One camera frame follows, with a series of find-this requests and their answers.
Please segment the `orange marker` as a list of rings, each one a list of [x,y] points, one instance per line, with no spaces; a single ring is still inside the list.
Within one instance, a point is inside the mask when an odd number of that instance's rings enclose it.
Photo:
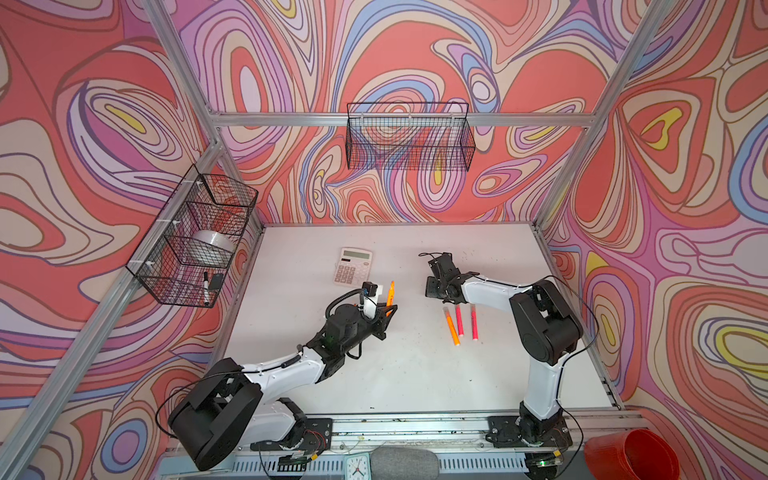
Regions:
[[[389,290],[388,290],[388,296],[387,296],[387,302],[386,302],[387,307],[393,305],[394,296],[395,296],[395,282],[392,281],[390,283]]]
[[[459,338],[456,326],[454,324],[452,315],[451,315],[451,313],[450,313],[450,311],[449,311],[449,309],[447,307],[443,307],[443,313],[444,313],[444,317],[445,317],[446,323],[447,323],[448,328],[449,328],[449,332],[450,332],[450,335],[451,335],[451,340],[453,342],[453,345],[454,346],[459,346],[460,345],[460,338]]]

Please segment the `pink marker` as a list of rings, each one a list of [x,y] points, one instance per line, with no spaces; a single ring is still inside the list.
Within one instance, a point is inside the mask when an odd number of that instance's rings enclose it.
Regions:
[[[471,312],[471,329],[472,329],[472,339],[474,341],[479,340],[479,325],[478,325],[478,316],[477,316],[477,309],[475,304],[470,304],[470,312]]]
[[[459,305],[455,305],[455,317],[456,317],[456,329],[455,329],[456,336],[454,340],[456,341],[456,344],[459,344],[460,338],[462,338],[465,334],[461,308]]]

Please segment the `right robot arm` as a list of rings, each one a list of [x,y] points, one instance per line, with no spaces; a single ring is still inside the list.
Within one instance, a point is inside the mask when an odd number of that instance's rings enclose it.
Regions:
[[[526,445],[542,444],[563,416],[561,376],[583,336],[581,322],[558,287],[545,278],[513,285],[477,272],[461,272],[449,252],[425,255],[431,269],[426,297],[453,305],[483,305],[513,316],[530,358],[527,390],[513,431]]]

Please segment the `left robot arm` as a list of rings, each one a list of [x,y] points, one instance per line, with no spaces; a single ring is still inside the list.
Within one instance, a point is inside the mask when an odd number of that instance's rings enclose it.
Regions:
[[[285,394],[329,379],[367,338],[385,340],[397,311],[384,303],[330,307],[324,327],[293,355],[256,365],[217,362],[170,413],[172,435],[199,471],[243,444],[288,439],[302,413]]]

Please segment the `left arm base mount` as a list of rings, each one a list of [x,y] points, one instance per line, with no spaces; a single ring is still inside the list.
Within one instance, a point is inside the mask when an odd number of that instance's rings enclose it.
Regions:
[[[254,442],[250,444],[250,450],[299,452],[301,455],[320,454],[332,446],[332,433],[332,418],[309,418],[298,421],[282,440]]]

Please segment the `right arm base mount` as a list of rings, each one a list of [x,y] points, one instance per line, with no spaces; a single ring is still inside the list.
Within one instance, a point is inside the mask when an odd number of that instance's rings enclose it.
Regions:
[[[555,448],[573,445],[570,430],[562,416],[539,421],[528,416],[490,416],[485,440],[495,448]]]

